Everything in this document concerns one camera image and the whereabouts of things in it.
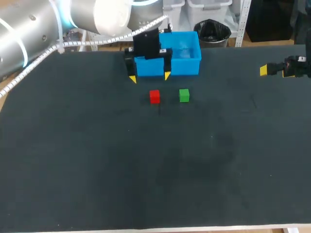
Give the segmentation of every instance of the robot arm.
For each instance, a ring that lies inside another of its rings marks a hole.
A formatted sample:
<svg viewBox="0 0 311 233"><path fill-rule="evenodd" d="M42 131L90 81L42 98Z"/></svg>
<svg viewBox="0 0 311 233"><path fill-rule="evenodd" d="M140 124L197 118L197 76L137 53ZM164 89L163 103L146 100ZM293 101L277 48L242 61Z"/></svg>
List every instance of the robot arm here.
<svg viewBox="0 0 311 233"><path fill-rule="evenodd" d="M0 77L26 67L56 43L57 14L62 33L76 27L116 36L127 26L137 30L163 16L163 0L21 0L11 4L0 10Z"/></svg>
<svg viewBox="0 0 311 233"><path fill-rule="evenodd" d="M311 0L306 0L306 12L311 15ZM311 29L306 34L306 56L290 56L281 63L267 63L260 68L260 76L276 75L282 72L283 78L303 77L311 78Z"/></svg>

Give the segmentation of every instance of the black trash bag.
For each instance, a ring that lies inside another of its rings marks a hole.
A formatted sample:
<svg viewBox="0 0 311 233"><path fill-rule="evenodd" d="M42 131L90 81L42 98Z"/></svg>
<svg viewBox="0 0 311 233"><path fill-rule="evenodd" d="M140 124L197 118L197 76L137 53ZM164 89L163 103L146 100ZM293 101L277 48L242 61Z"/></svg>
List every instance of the black trash bag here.
<svg viewBox="0 0 311 233"><path fill-rule="evenodd" d="M230 28L213 19L204 20L196 24L194 31L198 33L199 39L205 42L222 41L231 36Z"/></svg>

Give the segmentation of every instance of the gray robot arm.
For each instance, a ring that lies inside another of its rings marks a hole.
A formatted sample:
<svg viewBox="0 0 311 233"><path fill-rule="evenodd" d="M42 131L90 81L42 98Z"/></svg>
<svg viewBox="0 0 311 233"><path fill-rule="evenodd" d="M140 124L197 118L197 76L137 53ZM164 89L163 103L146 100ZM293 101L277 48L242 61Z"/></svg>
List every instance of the gray robot arm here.
<svg viewBox="0 0 311 233"><path fill-rule="evenodd" d="M57 12L61 18L63 33L77 27L105 34L109 19L101 12L109 11L109 2L118 1L132 0L21 0L1 9L0 77L26 67L45 49L56 43L59 38ZM120 21L125 24L120 28L128 26L131 30L137 30L163 16L163 0L134 0L128 11L130 16L124 15L124 11L128 9L122 10L119 15L113 15L122 19Z"/></svg>

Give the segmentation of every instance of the trash can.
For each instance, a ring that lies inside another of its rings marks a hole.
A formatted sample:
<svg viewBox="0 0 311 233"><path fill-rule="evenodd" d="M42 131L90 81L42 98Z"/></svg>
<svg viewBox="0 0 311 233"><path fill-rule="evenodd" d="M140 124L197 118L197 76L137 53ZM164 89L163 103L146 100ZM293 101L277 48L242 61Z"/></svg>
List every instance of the trash can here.
<svg viewBox="0 0 311 233"><path fill-rule="evenodd" d="M226 47L231 30L213 19L204 20L195 25L201 48Z"/></svg>

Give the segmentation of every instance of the green cube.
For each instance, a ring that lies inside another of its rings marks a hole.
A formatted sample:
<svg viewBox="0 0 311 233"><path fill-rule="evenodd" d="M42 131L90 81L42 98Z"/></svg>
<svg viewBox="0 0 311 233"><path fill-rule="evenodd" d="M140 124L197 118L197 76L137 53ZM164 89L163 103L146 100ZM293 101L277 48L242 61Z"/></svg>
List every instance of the green cube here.
<svg viewBox="0 0 311 233"><path fill-rule="evenodd" d="M179 100L181 103L187 103L190 100L190 93L188 89L179 90Z"/></svg>

